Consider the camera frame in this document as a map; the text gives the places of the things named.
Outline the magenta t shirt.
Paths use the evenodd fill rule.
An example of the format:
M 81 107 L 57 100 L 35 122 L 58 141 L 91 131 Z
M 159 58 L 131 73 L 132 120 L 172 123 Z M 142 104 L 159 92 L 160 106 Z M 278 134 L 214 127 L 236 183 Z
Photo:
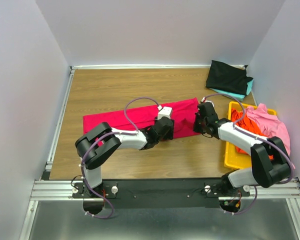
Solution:
M 197 98 L 162 104 L 163 107 L 172 108 L 171 119 L 174 120 L 174 139 L 191 137 L 197 134 L 193 131 L 193 128 L 198 104 Z M 155 123 L 158 107 L 149 105 L 129 108 L 126 113 L 138 129 L 143 129 Z M 83 116 L 83 133 L 86 134 L 103 122 L 107 122 L 110 127 L 119 130 L 134 131 L 136 129 L 125 117 L 124 111 L 118 110 Z

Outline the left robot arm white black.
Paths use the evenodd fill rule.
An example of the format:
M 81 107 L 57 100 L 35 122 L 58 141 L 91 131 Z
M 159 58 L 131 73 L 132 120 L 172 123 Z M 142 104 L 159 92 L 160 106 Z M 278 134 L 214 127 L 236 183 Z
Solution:
M 162 117 L 154 125 L 139 130 L 120 130 L 102 122 L 75 142 L 84 180 L 83 191 L 97 197 L 103 184 L 101 166 L 120 149 L 148 150 L 161 141 L 172 140 L 175 121 Z

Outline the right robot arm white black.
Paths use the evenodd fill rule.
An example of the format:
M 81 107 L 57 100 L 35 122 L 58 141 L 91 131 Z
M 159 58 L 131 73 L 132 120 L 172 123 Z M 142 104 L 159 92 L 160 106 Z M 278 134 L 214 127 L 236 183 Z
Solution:
M 243 186 L 269 188 L 288 183 L 293 178 L 294 167 L 279 137 L 260 136 L 226 118 L 219 118 L 211 102 L 201 102 L 197 108 L 193 127 L 196 133 L 232 143 L 251 159 L 251 167 L 226 173 L 210 187 L 212 192 L 231 196 Z

